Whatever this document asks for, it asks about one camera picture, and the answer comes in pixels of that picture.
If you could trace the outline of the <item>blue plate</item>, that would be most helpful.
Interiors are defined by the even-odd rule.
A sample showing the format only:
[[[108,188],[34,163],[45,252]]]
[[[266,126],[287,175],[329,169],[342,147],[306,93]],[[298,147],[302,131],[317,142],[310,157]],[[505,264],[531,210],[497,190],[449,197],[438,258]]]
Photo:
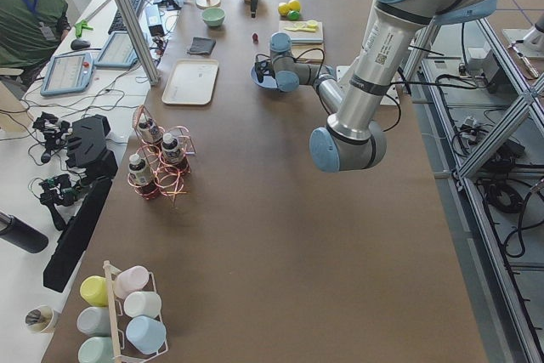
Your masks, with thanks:
[[[272,65],[267,61],[256,62],[251,69],[251,78],[261,88],[278,91],[277,81],[274,77]]]

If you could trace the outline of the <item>yellow lemon lower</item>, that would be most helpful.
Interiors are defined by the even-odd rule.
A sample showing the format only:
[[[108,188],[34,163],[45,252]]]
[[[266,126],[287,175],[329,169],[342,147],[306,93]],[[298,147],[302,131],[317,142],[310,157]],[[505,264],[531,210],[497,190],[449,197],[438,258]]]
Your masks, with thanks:
[[[277,11],[281,17],[287,17],[291,11],[291,8],[288,3],[279,3],[277,6]]]

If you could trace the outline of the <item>yellow lemon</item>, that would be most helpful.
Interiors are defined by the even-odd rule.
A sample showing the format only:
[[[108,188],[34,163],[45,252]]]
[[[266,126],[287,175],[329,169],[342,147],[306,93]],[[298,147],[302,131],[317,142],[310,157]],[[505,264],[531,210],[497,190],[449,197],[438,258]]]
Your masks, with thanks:
[[[287,17],[291,11],[291,8],[288,3],[279,3],[277,6],[277,11],[281,17]]]
[[[290,0],[287,5],[291,11],[300,12],[302,9],[302,4],[298,0]]]

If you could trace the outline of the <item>yellow lemon upper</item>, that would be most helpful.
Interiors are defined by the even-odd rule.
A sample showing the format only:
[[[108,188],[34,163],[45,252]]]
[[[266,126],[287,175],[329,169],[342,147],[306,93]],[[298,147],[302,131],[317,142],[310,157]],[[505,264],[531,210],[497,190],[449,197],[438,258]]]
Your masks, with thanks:
[[[291,11],[300,12],[302,9],[302,4],[298,0],[290,0],[287,5]]]

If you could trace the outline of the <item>green lime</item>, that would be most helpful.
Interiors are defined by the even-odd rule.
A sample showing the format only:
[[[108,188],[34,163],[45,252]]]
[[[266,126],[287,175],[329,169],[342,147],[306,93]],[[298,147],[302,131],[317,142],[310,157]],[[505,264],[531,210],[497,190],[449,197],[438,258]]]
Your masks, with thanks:
[[[301,14],[299,11],[297,10],[290,10],[288,12],[288,14],[286,15],[287,19],[289,21],[299,21],[300,20],[300,17],[301,17]]]

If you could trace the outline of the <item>green bowl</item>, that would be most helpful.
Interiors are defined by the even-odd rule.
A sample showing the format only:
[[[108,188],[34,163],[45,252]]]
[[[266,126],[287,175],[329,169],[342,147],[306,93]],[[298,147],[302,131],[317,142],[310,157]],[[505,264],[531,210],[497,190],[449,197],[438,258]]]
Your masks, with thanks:
[[[218,7],[204,9],[201,18],[207,27],[218,28],[224,23],[225,12]]]

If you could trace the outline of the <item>bamboo cutting board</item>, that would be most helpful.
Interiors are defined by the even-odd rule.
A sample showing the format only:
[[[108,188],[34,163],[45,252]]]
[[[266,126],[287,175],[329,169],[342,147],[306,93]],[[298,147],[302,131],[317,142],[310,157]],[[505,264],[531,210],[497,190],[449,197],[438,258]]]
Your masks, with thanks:
[[[317,20],[279,21],[279,31],[291,39],[292,54],[302,62],[319,62],[324,56],[323,26]]]

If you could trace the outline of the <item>cream rabbit tray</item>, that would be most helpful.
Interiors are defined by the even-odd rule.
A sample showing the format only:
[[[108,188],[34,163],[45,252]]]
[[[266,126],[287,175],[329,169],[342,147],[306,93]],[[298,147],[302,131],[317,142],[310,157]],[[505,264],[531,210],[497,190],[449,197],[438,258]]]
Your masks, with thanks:
[[[177,60],[161,101],[166,105],[207,105],[213,96],[217,74],[217,60]]]

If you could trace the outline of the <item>bottle lower left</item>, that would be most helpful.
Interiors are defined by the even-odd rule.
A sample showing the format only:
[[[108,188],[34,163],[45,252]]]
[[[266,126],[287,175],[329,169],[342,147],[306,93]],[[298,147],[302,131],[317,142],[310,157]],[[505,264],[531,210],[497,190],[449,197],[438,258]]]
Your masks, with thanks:
[[[162,135],[161,152],[166,164],[176,167],[181,173],[189,172],[189,163],[181,144],[171,133]]]

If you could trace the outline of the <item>teach pendant far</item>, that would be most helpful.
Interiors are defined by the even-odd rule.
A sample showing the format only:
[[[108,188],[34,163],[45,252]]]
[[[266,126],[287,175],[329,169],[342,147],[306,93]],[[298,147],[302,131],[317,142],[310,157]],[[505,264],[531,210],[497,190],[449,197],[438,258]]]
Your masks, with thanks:
[[[94,65],[101,69],[128,69],[138,57],[126,31],[113,31],[99,56],[94,60]]]

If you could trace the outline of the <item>teach pendant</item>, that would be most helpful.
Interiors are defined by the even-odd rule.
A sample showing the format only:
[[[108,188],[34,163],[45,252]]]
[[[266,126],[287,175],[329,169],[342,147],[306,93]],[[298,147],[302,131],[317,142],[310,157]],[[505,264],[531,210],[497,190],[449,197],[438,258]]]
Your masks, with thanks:
[[[52,58],[40,94],[43,97],[83,92],[91,81],[94,58],[90,53],[57,55]]]
[[[113,31],[99,56],[94,60],[94,65],[101,69],[128,69],[138,57],[126,31]]]

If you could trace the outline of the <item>bottle lower right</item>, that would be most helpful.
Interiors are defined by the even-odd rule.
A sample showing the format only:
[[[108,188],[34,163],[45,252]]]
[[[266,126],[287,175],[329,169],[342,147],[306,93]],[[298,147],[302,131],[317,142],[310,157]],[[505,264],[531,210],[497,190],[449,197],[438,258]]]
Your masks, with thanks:
[[[145,200],[152,200],[159,195],[155,174],[149,163],[138,153],[129,157],[128,181]]]

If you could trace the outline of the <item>teach pendant near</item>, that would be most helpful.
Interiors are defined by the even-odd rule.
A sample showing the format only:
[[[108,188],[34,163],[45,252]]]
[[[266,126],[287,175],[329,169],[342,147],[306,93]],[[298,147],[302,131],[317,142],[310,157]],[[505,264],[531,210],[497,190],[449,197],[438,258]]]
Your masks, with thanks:
[[[57,55],[52,58],[40,94],[43,97],[83,92],[91,81],[94,58],[90,53]]]

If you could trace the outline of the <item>person in green hoodie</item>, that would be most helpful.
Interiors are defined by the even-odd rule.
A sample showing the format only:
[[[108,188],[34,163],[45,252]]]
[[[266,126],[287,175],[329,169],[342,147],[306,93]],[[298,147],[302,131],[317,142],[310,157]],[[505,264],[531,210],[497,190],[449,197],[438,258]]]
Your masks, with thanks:
[[[32,85],[71,29],[66,0],[1,0],[1,67]]]

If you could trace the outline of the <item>pastel cup rack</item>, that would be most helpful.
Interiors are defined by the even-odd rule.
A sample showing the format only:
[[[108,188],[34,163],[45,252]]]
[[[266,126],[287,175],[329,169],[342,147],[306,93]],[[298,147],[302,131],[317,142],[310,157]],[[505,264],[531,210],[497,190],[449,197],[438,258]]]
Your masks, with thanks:
[[[77,317],[77,328],[88,336],[81,362],[148,362],[168,351],[161,316],[162,300],[155,277],[137,265],[120,270],[104,261],[104,274],[91,275],[80,285],[89,307]]]

